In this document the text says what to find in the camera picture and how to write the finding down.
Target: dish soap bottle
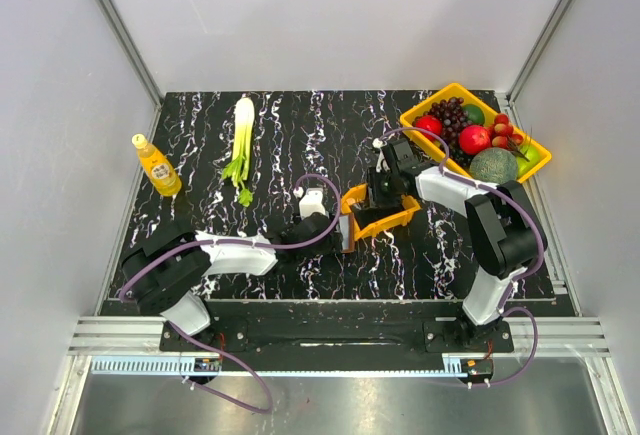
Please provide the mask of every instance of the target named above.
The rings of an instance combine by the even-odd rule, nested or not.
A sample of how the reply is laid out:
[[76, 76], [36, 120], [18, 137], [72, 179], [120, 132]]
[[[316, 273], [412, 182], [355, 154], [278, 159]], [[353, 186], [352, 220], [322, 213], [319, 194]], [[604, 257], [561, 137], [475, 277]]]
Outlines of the dish soap bottle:
[[142, 134], [134, 135], [131, 142], [138, 151], [142, 168], [160, 195], [172, 197], [178, 193], [182, 182], [167, 157]]

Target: green fruit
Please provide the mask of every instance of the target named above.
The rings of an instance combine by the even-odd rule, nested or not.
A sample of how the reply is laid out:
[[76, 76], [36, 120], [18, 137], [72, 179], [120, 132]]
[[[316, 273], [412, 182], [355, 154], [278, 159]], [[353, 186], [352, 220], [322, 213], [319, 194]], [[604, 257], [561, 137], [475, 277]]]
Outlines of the green fruit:
[[462, 109], [467, 114], [467, 118], [471, 120], [474, 125], [484, 125], [484, 113], [482, 113], [482, 109], [480, 107], [469, 103], [462, 107]]
[[533, 145], [524, 145], [520, 147], [520, 153], [529, 159], [527, 162], [524, 158], [518, 157], [518, 178], [531, 170], [540, 161], [540, 152]]
[[518, 177], [518, 162], [503, 148], [487, 148], [473, 157], [469, 174], [476, 180], [498, 185]]

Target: plastic tray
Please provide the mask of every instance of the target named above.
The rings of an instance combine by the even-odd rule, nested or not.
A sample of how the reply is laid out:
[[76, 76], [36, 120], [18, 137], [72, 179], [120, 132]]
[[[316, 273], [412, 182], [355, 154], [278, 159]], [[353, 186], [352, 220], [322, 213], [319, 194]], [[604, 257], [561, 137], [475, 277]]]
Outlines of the plastic tray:
[[[340, 208], [343, 215], [353, 213], [351, 211], [351, 205], [354, 203], [363, 202], [367, 197], [367, 184], [358, 185], [357, 187], [353, 187], [347, 193], [345, 193], [342, 197]], [[360, 228], [358, 222], [354, 217], [354, 231], [353, 238], [354, 240], [360, 240], [365, 237], [375, 237], [378, 233], [389, 230], [390, 228], [397, 227], [398, 225], [407, 225], [411, 219], [413, 218], [413, 214], [420, 210], [420, 204], [413, 197], [403, 197], [402, 198], [402, 206], [405, 208], [404, 211], [395, 213], [390, 217], [385, 217], [377, 222], [370, 223], [364, 228]]]
[[[403, 113], [400, 116], [400, 123], [405, 127], [413, 126], [414, 120], [418, 117], [421, 117], [424, 113], [428, 112], [429, 109], [431, 109], [431, 105], [441, 100], [449, 100], [451, 97], [461, 97], [464, 99], [465, 104], [472, 103], [480, 107], [482, 109], [482, 112], [484, 113], [484, 125], [486, 127], [488, 127], [493, 123], [493, 119], [498, 114], [498, 112], [496, 112], [489, 105], [487, 105], [478, 97], [476, 97], [473, 93], [471, 93], [469, 90], [464, 88], [462, 85], [460, 85], [459, 83], [452, 83], [444, 87], [439, 92], [431, 95], [425, 101], [419, 103], [412, 109]], [[525, 139], [525, 143], [531, 143], [531, 145], [536, 150], [538, 150], [538, 153], [540, 154], [540, 161], [536, 163], [533, 167], [531, 167], [527, 172], [525, 172], [518, 179], [518, 182], [522, 183], [525, 180], [527, 180], [529, 177], [531, 177], [534, 173], [536, 173], [538, 170], [540, 170], [542, 167], [544, 167], [547, 163], [549, 163], [549, 161], [551, 160], [551, 152], [546, 148], [544, 148], [535, 140], [530, 139], [527, 136], [527, 134], [525, 134], [522, 130], [520, 130], [515, 125], [514, 125], [513, 132], [519, 133], [520, 135], [522, 135], [522, 137]], [[422, 148], [422, 150], [424, 150], [425, 153], [429, 155], [431, 158], [433, 158], [436, 162], [439, 162], [444, 158], [444, 152], [440, 150], [440, 148], [438, 148], [438, 145], [436, 145], [435, 143], [427, 139], [427, 137], [425, 137], [420, 132], [415, 130], [409, 130], [405, 132], [405, 134], [407, 135], [407, 137], [409, 137], [411, 141], [413, 141], [416, 145]], [[447, 168], [456, 173], [459, 173], [460, 175], [464, 175], [465, 177], [472, 178], [471, 175], [469, 175], [469, 173], [467, 173], [466, 170], [464, 170], [460, 165], [458, 165], [456, 162], [454, 162], [451, 159], [447, 160]]]

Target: bottle cap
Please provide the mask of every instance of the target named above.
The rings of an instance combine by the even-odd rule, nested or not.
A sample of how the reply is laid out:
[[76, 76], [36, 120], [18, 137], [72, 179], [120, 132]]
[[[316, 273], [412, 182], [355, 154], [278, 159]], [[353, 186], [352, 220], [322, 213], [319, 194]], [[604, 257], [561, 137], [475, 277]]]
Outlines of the bottle cap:
[[131, 143], [133, 143], [133, 146], [136, 148], [144, 148], [149, 142], [147, 141], [147, 137], [145, 137], [141, 133], [138, 133], [137, 135], [133, 136], [133, 138], [131, 139]]

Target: white wall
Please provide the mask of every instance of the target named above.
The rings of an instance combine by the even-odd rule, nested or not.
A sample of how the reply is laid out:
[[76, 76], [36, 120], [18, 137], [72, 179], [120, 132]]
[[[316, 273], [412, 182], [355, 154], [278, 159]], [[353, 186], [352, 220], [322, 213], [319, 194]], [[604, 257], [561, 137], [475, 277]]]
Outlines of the white wall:
[[161, 90], [507, 90], [557, 0], [115, 0]]
[[582, 308], [601, 317], [637, 420], [639, 93], [637, 0], [577, 0], [516, 101], [553, 152], [539, 180]]
[[40, 433], [153, 106], [94, 0], [0, 4], [0, 432]]

